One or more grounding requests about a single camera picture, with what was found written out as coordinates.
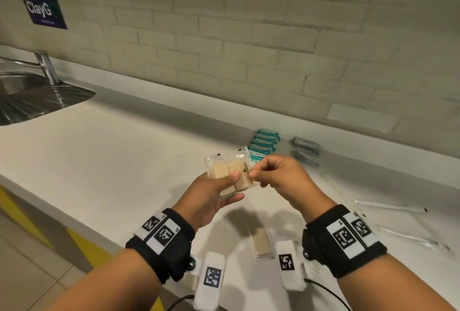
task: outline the sink basin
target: sink basin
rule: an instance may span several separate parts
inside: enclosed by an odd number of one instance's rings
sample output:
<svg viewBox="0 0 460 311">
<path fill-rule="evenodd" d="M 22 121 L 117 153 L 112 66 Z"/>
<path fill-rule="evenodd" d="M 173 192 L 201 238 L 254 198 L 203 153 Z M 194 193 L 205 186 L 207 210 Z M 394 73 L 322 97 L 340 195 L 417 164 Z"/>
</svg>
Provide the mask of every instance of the sink basin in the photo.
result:
<svg viewBox="0 0 460 311">
<path fill-rule="evenodd" d="M 51 87 L 42 75 L 4 72 L 0 74 L 0 126 L 28 121 L 93 96 L 94 92 L 66 83 Z"/>
</svg>

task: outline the left hand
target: left hand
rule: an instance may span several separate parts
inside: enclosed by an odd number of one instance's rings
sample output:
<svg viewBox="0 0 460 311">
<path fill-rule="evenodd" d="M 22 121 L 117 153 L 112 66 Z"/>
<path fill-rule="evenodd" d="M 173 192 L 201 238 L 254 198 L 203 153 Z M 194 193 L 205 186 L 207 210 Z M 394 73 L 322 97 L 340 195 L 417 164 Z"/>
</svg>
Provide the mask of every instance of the left hand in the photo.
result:
<svg viewBox="0 0 460 311">
<path fill-rule="evenodd" d="M 219 209 L 244 198 L 244 194 L 238 193 L 223 201 L 219 200 L 220 193 L 236 184 L 240 177 L 241 173 L 235 172 L 224 178 L 211 179 L 204 173 L 192 182 L 172 208 L 197 232 L 200 227 L 212 221 Z"/>
</svg>

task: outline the sign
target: sign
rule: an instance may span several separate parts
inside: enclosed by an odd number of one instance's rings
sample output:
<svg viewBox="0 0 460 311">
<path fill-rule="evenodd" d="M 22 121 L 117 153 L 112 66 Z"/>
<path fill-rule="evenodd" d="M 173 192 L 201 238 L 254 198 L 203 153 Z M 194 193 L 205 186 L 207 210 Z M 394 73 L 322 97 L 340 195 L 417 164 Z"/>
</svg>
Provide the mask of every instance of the sign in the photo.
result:
<svg viewBox="0 0 460 311">
<path fill-rule="evenodd" d="M 34 24 L 67 29 L 58 0 L 23 0 Z"/>
</svg>

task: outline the metal screw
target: metal screw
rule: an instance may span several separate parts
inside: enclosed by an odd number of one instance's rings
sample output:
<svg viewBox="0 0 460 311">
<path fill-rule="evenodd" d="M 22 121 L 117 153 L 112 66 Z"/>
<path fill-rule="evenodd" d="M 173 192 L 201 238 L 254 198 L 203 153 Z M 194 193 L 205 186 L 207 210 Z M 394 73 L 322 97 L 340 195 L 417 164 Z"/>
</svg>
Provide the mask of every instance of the metal screw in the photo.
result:
<svg viewBox="0 0 460 311">
<path fill-rule="evenodd" d="M 192 257 L 190 257 L 189 260 L 189 266 L 187 267 L 187 271 L 193 271 L 193 269 L 196 267 L 196 261 Z"/>
</svg>

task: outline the right hand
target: right hand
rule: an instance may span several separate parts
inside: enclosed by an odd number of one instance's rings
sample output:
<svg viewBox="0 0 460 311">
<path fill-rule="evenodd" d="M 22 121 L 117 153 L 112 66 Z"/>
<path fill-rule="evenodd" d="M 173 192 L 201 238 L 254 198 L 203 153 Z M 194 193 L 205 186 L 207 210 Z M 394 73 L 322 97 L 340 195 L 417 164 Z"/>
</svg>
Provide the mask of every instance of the right hand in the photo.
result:
<svg viewBox="0 0 460 311">
<path fill-rule="evenodd" d="M 306 170 L 293 158 L 268 155 L 250 170 L 249 177 L 261 187 L 270 185 L 309 222 L 336 203 L 311 180 Z"/>
</svg>

